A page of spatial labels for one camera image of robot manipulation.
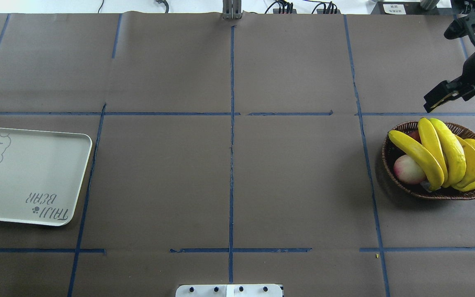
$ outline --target rectangular tray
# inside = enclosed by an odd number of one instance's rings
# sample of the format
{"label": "rectangular tray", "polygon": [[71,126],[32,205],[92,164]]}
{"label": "rectangular tray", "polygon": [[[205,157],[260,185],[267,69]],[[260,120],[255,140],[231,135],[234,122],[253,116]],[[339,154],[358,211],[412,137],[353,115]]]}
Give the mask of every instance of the rectangular tray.
{"label": "rectangular tray", "polygon": [[0,221],[67,224],[91,146],[85,134],[0,128]]}

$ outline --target white bracket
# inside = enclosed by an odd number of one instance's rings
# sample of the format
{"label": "white bracket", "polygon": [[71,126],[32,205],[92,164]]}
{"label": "white bracket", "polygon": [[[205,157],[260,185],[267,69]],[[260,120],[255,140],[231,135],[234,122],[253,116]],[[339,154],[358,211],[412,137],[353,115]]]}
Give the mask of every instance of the white bracket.
{"label": "white bracket", "polygon": [[223,18],[241,19],[241,0],[223,0]]}
{"label": "white bracket", "polygon": [[277,284],[182,285],[175,297],[283,297]]}

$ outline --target bunch of bananas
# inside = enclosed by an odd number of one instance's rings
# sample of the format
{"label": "bunch of bananas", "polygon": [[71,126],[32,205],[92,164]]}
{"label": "bunch of bananas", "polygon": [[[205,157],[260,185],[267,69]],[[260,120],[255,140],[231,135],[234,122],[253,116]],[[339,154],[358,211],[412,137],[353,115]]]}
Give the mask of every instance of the bunch of bananas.
{"label": "bunch of bananas", "polygon": [[429,190],[475,189],[475,139],[461,139],[436,118],[421,118],[417,129],[421,143],[397,130],[388,132],[388,137],[421,167]]}

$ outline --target white floor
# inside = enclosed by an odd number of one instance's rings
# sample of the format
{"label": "white floor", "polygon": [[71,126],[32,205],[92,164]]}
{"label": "white floor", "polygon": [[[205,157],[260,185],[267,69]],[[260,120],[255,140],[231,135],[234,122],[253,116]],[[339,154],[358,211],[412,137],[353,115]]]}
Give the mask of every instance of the white floor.
{"label": "white floor", "polygon": [[[317,3],[292,0],[298,13],[311,13]],[[0,0],[0,13],[96,13],[102,0]],[[168,0],[170,13],[221,12],[222,0]],[[273,0],[242,0],[244,11],[264,13]],[[342,13],[369,14],[372,0],[334,0]],[[451,7],[450,0],[441,0],[437,7]],[[140,11],[162,13],[164,5],[155,0],[104,0],[101,13]]]}

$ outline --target brown wicker basket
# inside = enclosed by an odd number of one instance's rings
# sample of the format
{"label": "brown wicker basket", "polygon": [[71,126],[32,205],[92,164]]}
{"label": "brown wicker basket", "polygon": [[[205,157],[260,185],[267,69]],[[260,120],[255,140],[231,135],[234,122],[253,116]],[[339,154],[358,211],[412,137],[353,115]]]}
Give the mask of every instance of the brown wicker basket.
{"label": "brown wicker basket", "polygon": [[[454,123],[445,123],[454,134],[460,136],[463,139],[472,138],[475,139],[475,133],[464,126],[460,126]],[[399,124],[392,128],[392,130],[398,130],[404,133],[410,133],[417,130],[417,121],[405,122]],[[384,169],[386,173],[390,176],[394,184],[396,184],[399,188],[411,194],[412,196],[422,198],[422,199],[432,199],[432,200],[472,200],[475,199],[475,189],[468,191],[468,192],[460,192],[452,187],[449,188],[441,188],[434,192],[427,192],[422,188],[420,185],[409,185],[403,184],[402,182],[398,181],[393,173],[393,164],[395,161],[404,155],[404,152],[397,148],[388,138],[386,135],[386,139],[382,145],[381,150],[381,157],[384,163]]]}

